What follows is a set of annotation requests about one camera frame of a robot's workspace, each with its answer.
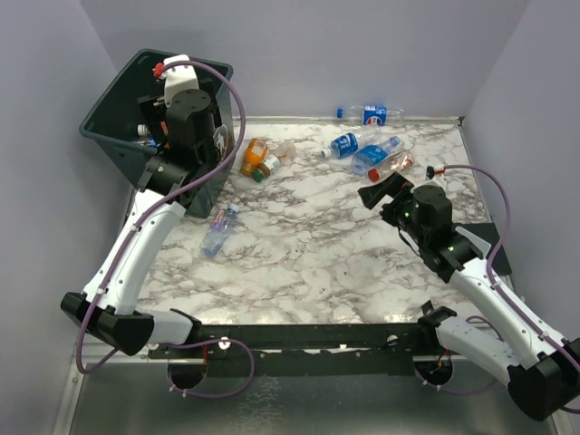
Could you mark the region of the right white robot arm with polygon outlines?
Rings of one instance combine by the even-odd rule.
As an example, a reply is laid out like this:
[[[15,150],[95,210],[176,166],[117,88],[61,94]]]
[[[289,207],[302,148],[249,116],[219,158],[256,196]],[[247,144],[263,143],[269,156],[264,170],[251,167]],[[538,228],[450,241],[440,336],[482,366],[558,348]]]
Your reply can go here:
[[[542,321],[492,267],[498,248],[454,223],[452,204],[436,182],[413,185],[394,172],[384,181],[359,188],[372,209],[385,197],[382,220],[395,227],[425,266],[465,295],[496,327],[494,338],[454,313],[416,333],[427,354],[441,349],[459,353],[507,387],[517,407],[543,421],[579,396],[579,342]]]

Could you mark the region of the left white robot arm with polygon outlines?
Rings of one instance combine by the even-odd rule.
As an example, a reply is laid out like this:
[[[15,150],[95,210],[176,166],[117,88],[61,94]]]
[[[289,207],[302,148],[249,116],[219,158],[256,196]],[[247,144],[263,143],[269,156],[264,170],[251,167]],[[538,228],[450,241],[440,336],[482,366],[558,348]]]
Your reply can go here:
[[[214,97],[205,90],[177,92],[165,111],[166,140],[141,175],[133,206],[111,252],[79,293],[68,292],[62,311],[81,334],[133,355],[153,343],[168,343],[187,358],[200,345],[194,321],[175,310],[137,309],[140,290],[161,245],[223,159],[224,125]]]

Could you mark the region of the clear bottle red print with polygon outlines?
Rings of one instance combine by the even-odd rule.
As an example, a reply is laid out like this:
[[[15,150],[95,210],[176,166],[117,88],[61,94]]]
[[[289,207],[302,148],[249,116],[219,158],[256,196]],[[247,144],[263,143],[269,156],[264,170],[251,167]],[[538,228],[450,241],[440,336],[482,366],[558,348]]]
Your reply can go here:
[[[368,179],[376,183],[389,177],[393,172],[404,172],[414,164],[414,157],[409,151],[400,151],[387,157],[378,166],[368,170]]]

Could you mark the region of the Pepsi bottle edge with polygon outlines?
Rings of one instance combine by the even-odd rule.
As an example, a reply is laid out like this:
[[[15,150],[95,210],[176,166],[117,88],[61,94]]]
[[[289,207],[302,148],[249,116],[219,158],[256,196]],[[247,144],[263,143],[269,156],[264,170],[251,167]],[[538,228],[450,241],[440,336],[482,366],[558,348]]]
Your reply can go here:
[[[159,146],[159,144],[152,137],[140,137],[135,139],[132,143],[137,146],[152,149],[156,149]]]

